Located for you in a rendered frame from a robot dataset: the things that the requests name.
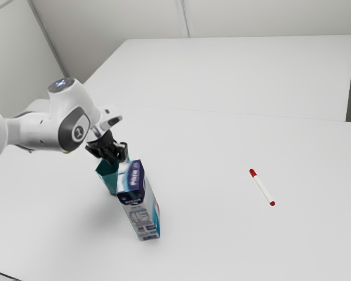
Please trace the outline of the blue and white carton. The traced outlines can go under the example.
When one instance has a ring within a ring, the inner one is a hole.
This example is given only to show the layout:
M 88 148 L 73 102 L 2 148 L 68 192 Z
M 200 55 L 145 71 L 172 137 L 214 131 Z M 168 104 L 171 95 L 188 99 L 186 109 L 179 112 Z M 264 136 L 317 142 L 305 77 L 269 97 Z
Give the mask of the blue and white carton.
M 116 194 L 138 239 L 160 238 L 160 208 L 141 160 L 119 165 Z

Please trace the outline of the teal faceted mug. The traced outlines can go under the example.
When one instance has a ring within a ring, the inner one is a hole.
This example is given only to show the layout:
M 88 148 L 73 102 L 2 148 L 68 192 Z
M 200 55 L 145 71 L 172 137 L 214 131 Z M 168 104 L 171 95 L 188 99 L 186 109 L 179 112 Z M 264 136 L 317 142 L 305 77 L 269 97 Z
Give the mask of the teal faceted mug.
M 95 169 L 99 178 L 103 181 L 105 187 L 108 189 L 111 195 L 116 196 L 118 176 L 124 172 L 129 162 L 130 158 L 128 157 L 127 162 L 119 162 L 118 170 L 113 170 L 112 166 L 103 159 Z

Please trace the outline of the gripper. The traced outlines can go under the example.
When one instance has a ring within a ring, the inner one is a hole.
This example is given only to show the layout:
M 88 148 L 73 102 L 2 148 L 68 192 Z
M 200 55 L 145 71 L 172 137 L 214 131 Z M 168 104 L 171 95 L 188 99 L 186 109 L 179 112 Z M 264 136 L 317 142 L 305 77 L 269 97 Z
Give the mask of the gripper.
M 128 161 L 128 144 L 126 142 L 115 144 L 111 131 L 106 131 L 101 138 L 88 142 L 85 149 L 96 158 L 105 159 L 113 170 L 118 170 L 119 161 Z

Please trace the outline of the white marker with red cap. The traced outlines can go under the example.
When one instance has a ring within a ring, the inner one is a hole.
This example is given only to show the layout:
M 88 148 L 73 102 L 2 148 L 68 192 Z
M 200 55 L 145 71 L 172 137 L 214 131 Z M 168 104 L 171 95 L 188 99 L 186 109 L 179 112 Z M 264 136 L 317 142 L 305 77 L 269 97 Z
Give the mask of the white marker with red cap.
M 269 191 L 266 189 L 264 183 L 261 181 L 260 177 L 257 175 L 254 169 L 249 170 L 250 175 L 252 176 L 253 180 L 257 184 L 258 188 L 268 201 L 268 203 L 273 207 L 275 206 L 276 202 L 273 200 L 272 196 L 270 195 Z

